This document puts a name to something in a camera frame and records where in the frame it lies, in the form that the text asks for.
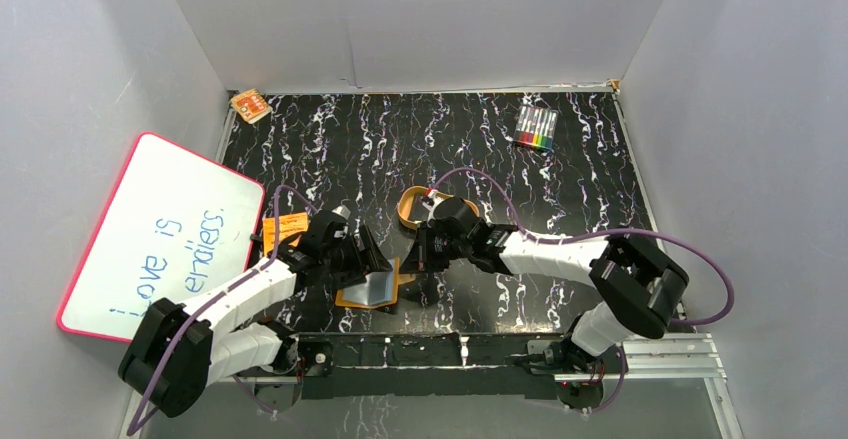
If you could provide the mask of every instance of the colored marker set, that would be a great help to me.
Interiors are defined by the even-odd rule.
[[[512,142],[552,150],[558,111],[523,105],[518,110],[518,124]]]

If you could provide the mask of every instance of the cable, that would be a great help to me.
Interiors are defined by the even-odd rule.
[[[544,236],[539,236],[537,234],[534,234],[534,233],[528,231],[527,228],[524,227],[523,224],[521,224],[521,220],[518,216],[518,210],[515,208],[515,205],[513,204],[512,199],[509,197],[509,194],[507,194],[507,192],[503,188],[503,186],[498,184],[498,182],[495,181],[495,179],[492,176],[486,174],[483,171],[480,171],[480,170],[477,170],[477,169],[474,169],[474,168],[471,168],[471,167],[457,167],[456,169],[451,169],[450,171],[446,172],[442,177],[440,177],[439,180],[437,180],[435,184],[433,184],[433,188],[438,189],[439,185],[441,185],[448,177],[450,177],[453,174],[456,174],[458,172],[470,172],[470,173],[473,173],[473,174],[483,176],[484,178],[488,179],[489,182],[491,182],[492,185],[504,196],[504,199],[506,200],[506,205],[509,208],[509,212],[512,214],[512,220],[515,221],[515,225],[518,226],[518,229],[525,236],[529,237],[530,239],[537,241],[539,244],[572,244],[572,243],[575,243],[575,242],[593,239],[595,237],[612,236],[612,235],[619,235],[619,234],[639,234],[639,235],[643,235],[643,236],[648,236],[648,237],[660,239],[660,240],[665,241],[665,242],[670,242],[672,244],[680,246],[680,247],[694,253],[695,255],[697,255],[698,257],[703,259],[707,264],[710,265],[710,267],[712,267],[716,271],[716,273],[718,273],[718,276],[721,278],[722,282],[724,283],[724,287],[725,287],[725,289],[727,289],[727,302],[725,302],[724,307],[719,312],[717,312],[716,314],[713,314],[712,316],[705,317],[703,319],[672,319],[671,322],[673,324],[682,325],[682,326],[703,326],[703,325],[706,325],[706,324],[712,324],[712,323],[724,318],[724,316],[726,316],[730,312],[730,310],[733,309],[733,304],[736,302],[736,291],[733,289],[733,284],[730,282],[730,278],[727,276],[727,273],[725,273],[724,269],[722,269],[722,267],[719,266],[718,263],[715,260],[713,260],[713,258],[708,256],[707,253],[698,249],[697,247],[693,246],[692,244],[689,244],[685,241],[677,239],[677,238],[670,236],[668,234],[663,234],[661,232],[649,231],[647,229],[635,229],[635,228],[607,229],[605,231],[590,232],[588,234],[581,234],[581,235],[573,236],[573,237],[550,237],[550,236],[544,237]]]
[[[607,373],[607,365],[606,365],[605,362],[601,361],[601,375],[598,377],[598,382],[601,382],[601,381],[604,380],[604,376],[606,375],[606,373]]]
[[[598,368],[598,365],[597,365],[597,364],[595,364],[594,366],[592,366],[592,375],[591,375],[591,376],[589,376],[589,380],[588,380],[588,381],[586,381],[587,383],[591,384],[591,383],[595,382],[595,374],[597,374],[597,373],[598,373],[598,369],[599,369],[599,368]]]
[[[301,357],[300,360],[297,361],[295,364],[300,365],[300,370],[295,373],[295,377],[297,378],[297,384],[299,386],[302,386],[303,378],[306,377],[306,367],[304,367],[306,365],[306,358]]]
[[[609,405],[612,404],[612,401],[618,397],[618,393],[621,392],[621,386],[624,385],[624,374],[627,371],[627,358],[624,357],[624,349],[622,349],[621,346],[616,344],[615,347],[618,349],[618,356],[621,358],[621,373],[618,375],[618,383],[615,385],[615,389],[612,391],[612,394],[610,394],[610,397],[602,402],[600,406],[593,408],[591,412],[603,411],[609,407]]]
[[[280,191],[287,190],[289,192],[293,192],[298,199],[303,201],[308,210],[316,211],[315,206],[312,205],[305,197],[303,197],[299,192],[297,192],[293,187],[287,186],[285,184],[280,184],[277,186],[277,189],[274,190],[274,250],[271,251],[270,260],[266,262],[263,266],[259,267],[259,270],[264,271],[271,264],[277,260],[277,250],[280,247]],[[158,407],[154,407],[150,412],[147,413],[143,418],[141,415],[144,413],[144,410],[147,408],[147,405],[150,403],[150,396],[153,395],[153,389],[156,387],[156,384],[159,383],[159,379],[162,377],[162,371],[165,370],[165,365],[168,364],[168,359],[171,358],[171,355],[174,353],[174,349],[177,347],[177,344],[182,339],[183,335],[186,333],[188,328],[200,317],[207,309],[212,307],[216,302],[220,301],[224,296],[227,295],[228,292],[231,292],[233,289],[241,286],[245,282],[252,279],[256,274],[259,273],[257,269],[251,269],[251,271],[245,274],[244,277],[234,282],[230,287],[227,288],[226,292],[221,291],[218,294],[212,296],[205,304],[200,306],[192,315],[182,323],[179,329],[177,329],[177,333],[174,334],[174,337],[171,338],[171,341],[168,343],[168,347],[165,348],[165,352],[162,354],[162,358],[159,359],[159,364],[156,365],[156,369],[153,370],[153,375],[150,377],[150,382],[147,383],[147,388],[144,390],[144,394],[141,396],[141,402],[138,404],[138,409],[136,409],[135,414],[133,415],[132,421],[130,421],[130,425],[127,428],[127,436],[132,436],[139,429],[141,429],[147,421],[150,420],[151,417],[159,410]]]
[[[286,370],[285,370],[285,371],[283,371],[283,372],[278,372],[278,373],[276,373],[276,374],[277,374],[278,376],[285,376],[286,374],[288,374],[288,373],[290,373],[291,371],[293,371],[295,367],[297,367],[297,362],[295,362],[294,364],[292,364],[292,367],[290,367],[290,368],[286,369]]]
[[[253,399],[253,402],[255,402],[257,405],[259,405],[260,409],[267,412],[268,414],[277,414],[277,409],[275,409],[274,406],[272,406],[272,405],[268,404],[267,402],[263,401],[262,399],[260,399],[259,396],[257,396],[253,391],[250,390],[250,387],[248,387],[247,384],[245,384],[244,381],[241,380],[241,378],[239,378],[235,374],[233,374],[232,378],[233,378],[233,380],[236,381],[236,384],[238,384],[239,387],[241,387],[242,390],[248,396],[250,396],[251,399]]]

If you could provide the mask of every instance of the black table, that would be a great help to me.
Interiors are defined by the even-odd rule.
[[[403,259],[414,237],[396,207],[413,185],[430,185],[459,166],[482,169],[504,185],[522,222],[538,232],[580,234],[650,228],[612,93],[473,93],[267,96],[273,116],[236,119],[224,164],[263,183],[285,183],[317,207],[339,204],[365,221],[388,258]],[[560,112],[554,150],[511,143],[522,103]],[[445,192],[476,202],[492,222],[511,222],[485,179],[459,174]],[[283,213],[302,211],[284,197]],[[561,331],[599,302],[576,282],[516,277],[454,264],[432,280],[401,286],[398,304],[373,311],[334,305],[329,286],[313,287],[267,311],[299,332]]]

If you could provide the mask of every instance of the orange sticky note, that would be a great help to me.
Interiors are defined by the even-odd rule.
[[[273,217],[262,220],[262,245],[265,254],[274,249],[274,227]],[[305,212],[280,216],[280,241],[297,232],[305,232],[307,227],[309,227],[309,215]],[[296,246],[299,241],[300,238],[295,239],[292,245]]]

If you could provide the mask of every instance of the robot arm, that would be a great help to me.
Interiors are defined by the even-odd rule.
[[[358,235],[348,233],[347,216],[344,208],[319,211],[298,246],[291,246],[297,236],[287,238],[276,259],[263,258],[227,283],[182,304],[167,298],[151,304],[121,361],[121,379],[143,393],[171,338],[198,311],[151,396],[166,416],[182,414],[207,385],[245,369],[290,370],[296,359],[289,359],[288,352],[295,340],[286,331],[273,322],[235,329],[314,280],[330,278],[335,287],[347,287],[364,282],[372,272],[392,269],[366,226]],[[209,306],[210,299],[219,295]]]
[[[426,205],[428,223],[419,228],[402,273],[443,271],[450,260],[464,258],[486,272],[544,274],[598,289],[604,302],[579,316],[563,341],[545,350],[548,368],[585,371],[632,334],[661,338],[689,283],[683,269],[644,236],[541,243],[515,226],[487,224],[457,197],[440,200],[431,191]]]

